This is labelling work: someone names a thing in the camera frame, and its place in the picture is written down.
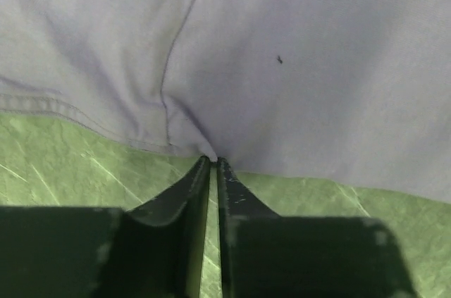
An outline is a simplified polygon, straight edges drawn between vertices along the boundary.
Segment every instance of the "green surface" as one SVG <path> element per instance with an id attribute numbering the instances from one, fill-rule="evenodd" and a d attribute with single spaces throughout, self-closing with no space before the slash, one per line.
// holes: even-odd
<path id="1" fill-rule="evenodd" d="M 130 209 L 180 178 L 196 159 L 137 151 L 53 118 L 0 114 L 0 204 Z M 327 180 L 238 173 L 283 215 L 375 216 L 398 236 L 420 297 L 451 297 L 451 205 Z M 203 297 L 220 297 L 212 177 Z"/>

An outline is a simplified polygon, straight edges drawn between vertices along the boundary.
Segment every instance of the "fabric seam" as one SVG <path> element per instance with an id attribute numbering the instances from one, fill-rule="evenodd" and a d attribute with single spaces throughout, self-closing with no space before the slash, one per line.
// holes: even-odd
<path id="1" fill-rule="evenodd" d="M 155 143 L 147 143 L 145 141 L 142 140 L 138 140 L 138 139 L 130 139 L 130 138 L 125 138 L 122 137 L 120 135 L 117 135 L 116 133 L 104 128 L 102 125 L 98 124 L 98 122 L 96 122 L 95 120 L 92 120 L 88 115 L 86 115 L 85 113 L 83 113 L 79 108 L 68 104 L 64 101 L 61 101 L 59 99 L 55 99 L 52 97 L 33 97 L 33 96 L 18 96 L 18 95 L 9 95 L 9 94 L 0 94 L 0 98 L 2 99 L 23 99 L 23 100 L 37 100 L 37 101 L 52 101 L 56 104 L 59 104 L 60 106 L 66 107 L 68 109 L 72 109 L 76 112 L 78 112 L 79 114 L 81 114 L 82 116 L 86 117 L 86 119 L 88 119 L 91 123 L 93 123 L 94 125 L 96 125 L 98 128 L 102 129 L 104 132 L 109 133 L 111 136 L 117 137 L 117 140 L 122 140 L 124 142 L 134 142 L 134 143 L 138 143 L 138 144 L 146 144 L 146 145 L 150 145 L 150 146 L 154 146 L 154 147 L 158 147 L 158 148 L 174 148 L 174 146 L 172 146 L 172 144 L 169 145 L 160 145 L 160 144 L 155 144 Z M 0 108 L 1 111 L 3 112 L 7 112 L 7 113 L 29 113 L 29 114 L 49 114 L 49 115 L 54 115 L 60 118 L 64 118 L 65 120 L 68 120 L 70 122 L 73 123 L 77 123 L 78 125 L 84 127 L 85 129 L 88 129 L 92 132 L 97 133 L 98 135 L 101 135 L 102 137 L 105 137 L 107 139 L 109 139 L 109 137 L 106 137 L 105 135 L 102 135 L 100 132 L 97 132 L 96 130 L 93 130 L 92 128 L 90 128 L 89 126 L 81 123 L 78 120 L 75 120 L 73 118 L 70 118 L 68 116 L 63 115 L 62 113 L 56 112 L 56 111 L 48 111 L 48 110 L 43 110 L 43 111 L 17 111 L 17 110 L 11 110 L 11 109 L 7 109 L 7 108 Z"/>
<path id="2" fill-rule="evenodd" d="M 164 65 L 164 70 L 163 70 L 163 75 L 161 76 L 161 87 L 160 87 L 160 99 L 161 99 L 161 103 L 163 104 L 163 108 L 164 108 L 164 112 L 165 112 L 165 117 L 166 117 L 166 141 L 168 143 L 169 146 L 173 146 L 171 143 L 171 136 L 169 135 L 169 114 L 168 114 L 168 106 L 164 100 L 163 97 L 163 89 L 164 89 L 164 82 L 167 76 L 167 71 L 168 71 L 168 66 L 169 66 L 169 62 L 171 60 L 171 55 L 173 53 L 173 50 L 175 48 L 175 45 L 177 44 L 177 40 L 180 37 L 180 34 L 182 33 L 182 31 L 185 29 L 185 25 L 188 21 L 188 18 L 190 17 L 190 14 L 192 12 L 192 9 L 194 8 L 194 5 L 196 4 L 197 0 L 191 0 L 190 5 L 188 6 L 188 10 L 186 12 L 185 17 L 183 18 L 182 21 L 182 25 L 180 26 L 179 30 L 177 31 L 177 33 L 175 34 L 174 40 L 171 44 L 171 47 L 169 49 L 169 53 L 168 56 L 166 58 L 166 62 Z"/>

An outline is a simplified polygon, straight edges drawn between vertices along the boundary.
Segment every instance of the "cloth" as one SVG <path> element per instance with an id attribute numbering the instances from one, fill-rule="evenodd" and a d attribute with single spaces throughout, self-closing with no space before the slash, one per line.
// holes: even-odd
<path id="1" fill-rule="evenodd" d="M 451 203 L 451 0 L 0 0 L 0 109 Z"/>

